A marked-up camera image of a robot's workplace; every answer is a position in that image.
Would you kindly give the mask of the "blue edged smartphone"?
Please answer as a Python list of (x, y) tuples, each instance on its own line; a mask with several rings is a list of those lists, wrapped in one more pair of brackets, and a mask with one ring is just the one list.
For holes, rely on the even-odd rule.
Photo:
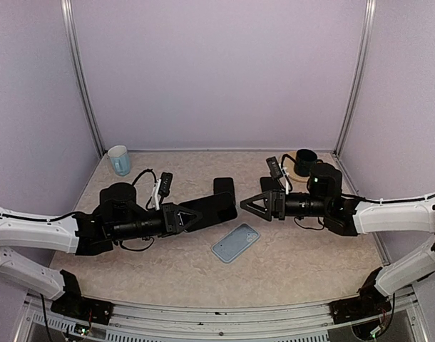
[(237, 218), (234, 196), (229, 192), (181, 202), (180, 206), (200, 212), (202, 218), (186, 229), (195, 232)]

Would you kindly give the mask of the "light blue phone case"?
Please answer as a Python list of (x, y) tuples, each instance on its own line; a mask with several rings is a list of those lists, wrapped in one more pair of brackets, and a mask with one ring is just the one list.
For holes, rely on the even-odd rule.
[(260, 238), (260, 233), (248, 224), (241, 224), (216, 242), (211, 250), (223, 263), (232, 263)]

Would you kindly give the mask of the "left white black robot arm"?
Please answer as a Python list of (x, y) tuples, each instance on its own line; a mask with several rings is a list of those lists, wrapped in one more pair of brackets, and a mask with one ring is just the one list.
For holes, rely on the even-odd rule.
[(90, 214), (61, 217), (15, 213), (0, 207), (0, 277), (50, 299), (51, 310), (70, 318), (107, 325), (113, 303), (82, 295), (76, 276), (41, 266), (17, 254), (14, 247), (49, 249), (76, 256), (97, 256), (129, 239), (169, 237), (186, 232), (201, 212), (166, 203), (146, 210), (136, 202), (134, 186), (119, 182), (100, 191)]

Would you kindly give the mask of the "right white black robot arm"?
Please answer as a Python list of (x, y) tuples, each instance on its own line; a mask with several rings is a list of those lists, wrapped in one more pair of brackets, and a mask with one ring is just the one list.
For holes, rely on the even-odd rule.
[(335, 324), (360, 320), (392, 309), (389, 297), (435, 272), (435, 193), (408, 199), (366, 199), (342, 192), (342, 173), (328, 163), (312, 166), (306, 193), (270, 190), (244, 199), (240, 206), (267, 221), (319, 217), (329, 231), (344, 237), (385, 231), (427, 232), (420, 247), (389, 266), (375, 269), (355, 297), (333, 301)]

